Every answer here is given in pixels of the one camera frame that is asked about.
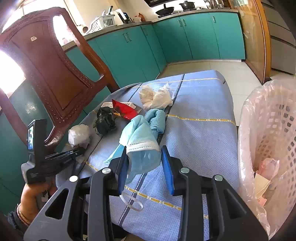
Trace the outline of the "left hand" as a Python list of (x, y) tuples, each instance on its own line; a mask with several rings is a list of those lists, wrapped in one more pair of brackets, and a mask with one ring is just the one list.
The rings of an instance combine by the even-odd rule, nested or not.
[(37, 196), (44, 191), (48, 191), (50, 196), (57, 191), (55, 179), (43, 183), (24, 185), (21, 201), (16, 209), (18, 217), (24, 224), (30, 225), (39, 213), (40, 209), (37, 205)]

